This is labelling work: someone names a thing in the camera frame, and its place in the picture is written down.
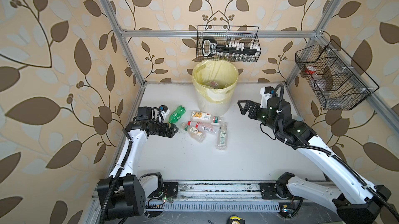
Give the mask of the green soda bottle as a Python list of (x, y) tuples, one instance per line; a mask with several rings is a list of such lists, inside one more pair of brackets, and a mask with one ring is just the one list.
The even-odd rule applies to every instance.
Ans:
[(180, 105), (176, 110), (169, 116), (169, 123), (176, 124), (181, 117), (186, 113), (186, 109)]

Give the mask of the green cap square bottle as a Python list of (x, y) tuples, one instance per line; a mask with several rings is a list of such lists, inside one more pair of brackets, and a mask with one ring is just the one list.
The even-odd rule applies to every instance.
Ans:
[(187, 123), (181, 125), (182, 129), (190, 135), (190, 137), (201, 143), (205, 139), (205, 134), (199, 131), (196, 127), (190, 126)]

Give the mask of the green label clear bottle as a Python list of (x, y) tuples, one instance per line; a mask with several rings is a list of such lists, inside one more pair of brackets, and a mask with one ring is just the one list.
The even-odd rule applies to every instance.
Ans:
[(220, 150), (225, 150), (226, 147), (227, 147), (227, 124), (225, 122), (222, 122), (219, 131), (217, 148)]

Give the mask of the blue cap crushed bottle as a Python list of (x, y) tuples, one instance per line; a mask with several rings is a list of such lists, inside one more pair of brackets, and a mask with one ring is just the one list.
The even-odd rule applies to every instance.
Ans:
[(207, 87), (215, 90), (224, 89), (223, 84), (218, 83), (217, 81), (209, 81), (205, 84)]

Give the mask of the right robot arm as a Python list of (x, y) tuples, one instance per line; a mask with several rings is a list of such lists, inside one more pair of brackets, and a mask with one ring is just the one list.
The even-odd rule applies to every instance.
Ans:
[(261, 89), (261, 102), (239, 100), (242, 115), (269, 127), (274, 140), (299, 151), (311, 160), (335, 185), (326, 187), (286, 172), (275, 182), (280, 199), (307, 199), (335, 212), (346, 224), (371, 224), (385, 207), (396, 219), (399, 214), (388, 203), (391, 191), (374, 185), (333, 152), (310, 126), (295, 120), (284, 96), (284, 85)]

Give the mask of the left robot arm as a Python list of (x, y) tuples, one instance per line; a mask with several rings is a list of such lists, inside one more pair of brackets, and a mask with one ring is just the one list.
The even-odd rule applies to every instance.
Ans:
[(175, 124), (165, 121), (169, 112), (165, 105), (139, 107), (137, 116), (122, 129), (125, 139), (118, 160), (110, 175), (97, 184), (100, 224), (115, 219), (123, 223), (130, 217), (146, 214), (150, 201), (164, 204), (167, 198), (175, 196), (165, 187), (161, 173), (136, 174), (149, 137), (172, 138), (178, 132)]

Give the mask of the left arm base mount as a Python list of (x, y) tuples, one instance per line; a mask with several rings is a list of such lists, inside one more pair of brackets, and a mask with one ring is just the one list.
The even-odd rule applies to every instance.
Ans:
[(140, 184), (144, 189), (146, 199), (173, 199), (178, 195), (179, 183), (175, 181), (163, 182), (162, 186), (153, 180), (142, 180)]

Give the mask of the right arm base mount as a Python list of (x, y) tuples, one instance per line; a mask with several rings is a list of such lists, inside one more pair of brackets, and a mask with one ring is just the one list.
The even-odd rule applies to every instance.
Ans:
[(278, 200), (277, 190), (274, 182), (261, 182), (259, 184), (261, 198), (263, 200)]

